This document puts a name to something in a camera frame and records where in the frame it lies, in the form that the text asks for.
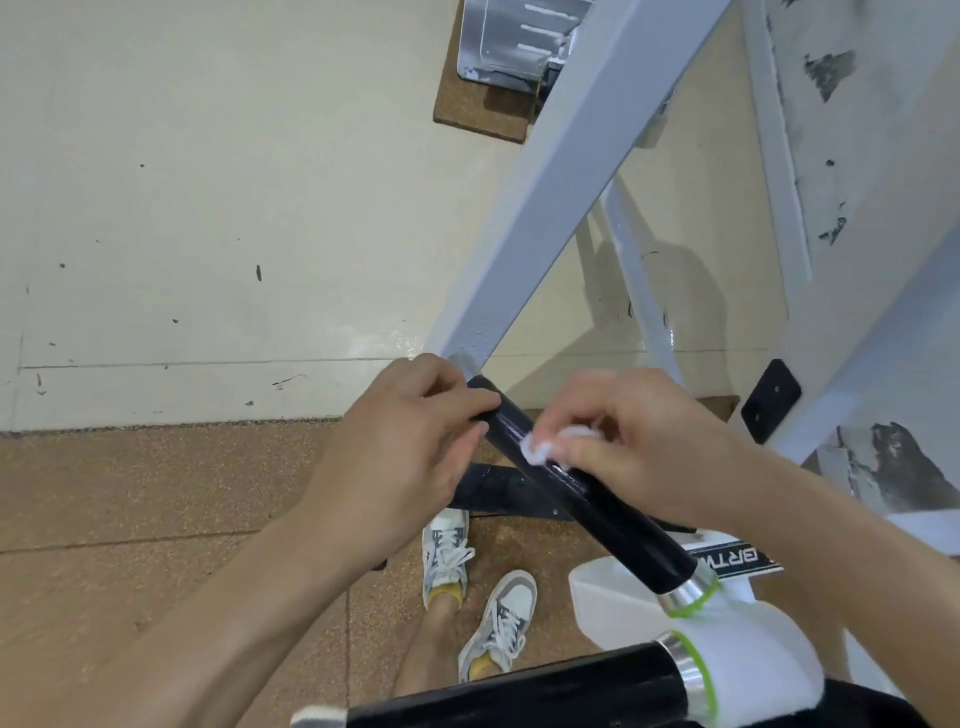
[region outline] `chrome metal ring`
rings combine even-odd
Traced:
[[[664,632],[657,637],[657,642],[673,658],[677,671],[684,681],[686,718],[709,728],[714,723],[714,715],[710,709],[710,697],[704,673],[697,666],[696,660],[693,659],[684,642],[673,632]]]
[[[697,568],[690,574],[689,579],[672,592],[657,595],[657,602],[660,603],[660,607],[667,616],[674,617],[687,607],[691,607],[699,601],[706,601],[708,593],[716,589],[716,573],[700,561],[697,563]]]

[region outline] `hand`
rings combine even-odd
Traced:
[[[607,439],[557,437],[573,424]],[[659,369],[577,373],[537,420],[533,447],[547,441],[551,459],[595,475],[644,513],[726,533],[741,530],[751,490],[762,486],[755,461],[771,456]]]
[[[298,509],[335,531],[357,569],[372,568],[453,499],[487,432],[469,419],[499,404],[434,354],[392,362],[336,425]]]

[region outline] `white steel beam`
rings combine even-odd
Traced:
[[[600,195],[600,210],[610,229],[613,249],[620,262],[623,280],[636,312],[636,322],[643,335],[643,346],[654,367],[663,369],[675,382],[684,386],[684,377],[673,353],[670,331],[663,322],[663,309],[654,297],[647,271],[643,267],[644,251],[649,250],[650,228],[644,222],[627,185],[620,175]]]
[[[483,366],[728,4],[593,6],[426,351]]]
[[[943,322],[960,286],[960,41],[883,177],[824,253],[774,356],[803,394],[767,441],[802,462]],[[743,427],[739,410],[731,420]]]

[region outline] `right hand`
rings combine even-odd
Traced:
[[[607,440],[558,437],[594,425]],[[659,369],[575,374],[547,406],[533,446],[595,475],[622,500],[657,518],[725,533],[742,531],[756,501],[757,462],[773,453],[740,436]]]

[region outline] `white sneaker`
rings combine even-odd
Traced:
[[[467,595],[467,561],[475,551],[467,548],[470,516],[467,511],[445,508],[423,529],[423,606],[430,590],[442,584],[460,584]]]
[[[524,636],[537,605],[537,582],[526,571],[511,571],[493,587],[480,627],[460,651],[460,682],[469,680],[470,664],[484,652],[504,672],[527,643]]]

